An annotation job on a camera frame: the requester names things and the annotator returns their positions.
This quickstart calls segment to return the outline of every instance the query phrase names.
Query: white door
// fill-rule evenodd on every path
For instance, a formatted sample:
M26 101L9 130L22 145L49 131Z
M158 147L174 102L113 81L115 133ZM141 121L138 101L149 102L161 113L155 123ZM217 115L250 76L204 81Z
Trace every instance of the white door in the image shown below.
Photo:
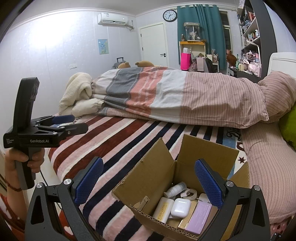
M154 65L168 66L165 24L158 23L139 28L142 60Z

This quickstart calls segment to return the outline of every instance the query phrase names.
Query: mug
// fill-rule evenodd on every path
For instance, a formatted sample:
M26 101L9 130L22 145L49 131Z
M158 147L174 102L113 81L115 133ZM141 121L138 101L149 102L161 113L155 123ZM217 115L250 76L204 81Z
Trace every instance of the mug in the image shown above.
M244 71L244 64L239 64L239 71Z

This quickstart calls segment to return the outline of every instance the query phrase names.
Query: ceiling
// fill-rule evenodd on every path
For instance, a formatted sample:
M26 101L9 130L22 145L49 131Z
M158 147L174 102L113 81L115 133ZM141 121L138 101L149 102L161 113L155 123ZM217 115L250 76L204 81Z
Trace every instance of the ceiling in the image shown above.
M178 5L181 3L193 2L190 0L34 0L23 13L17 17L16 22L21 22L27 18L36 16L49 11L78 8L94 7L103 9L112 9L121 12L137 15L139 13L168 5ZM203 0L202 3L221 2L231 5L238 5L239 0Z

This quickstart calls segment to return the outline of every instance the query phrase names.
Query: bracelet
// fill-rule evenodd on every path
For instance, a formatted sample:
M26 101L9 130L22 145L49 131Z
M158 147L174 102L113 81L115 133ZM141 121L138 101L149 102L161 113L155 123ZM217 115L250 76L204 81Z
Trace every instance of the bracelet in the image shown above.
M8 186L10 189L12 189L13 191L15 191L15 192L20 192L20 191L22 190L21 188L14 188L13 186L11 186L11 185L9 184L9 182L6 181L6 179L4 179L4 181L5 181L5 183L7 184L7 186Z

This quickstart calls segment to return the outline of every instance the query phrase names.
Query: pink shopping bag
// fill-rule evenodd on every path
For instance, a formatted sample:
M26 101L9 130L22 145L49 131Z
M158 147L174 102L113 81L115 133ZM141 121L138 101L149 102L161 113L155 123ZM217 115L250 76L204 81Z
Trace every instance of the pink shopping bag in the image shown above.
M191 54L181 53L181 70L188 70L191 65Z

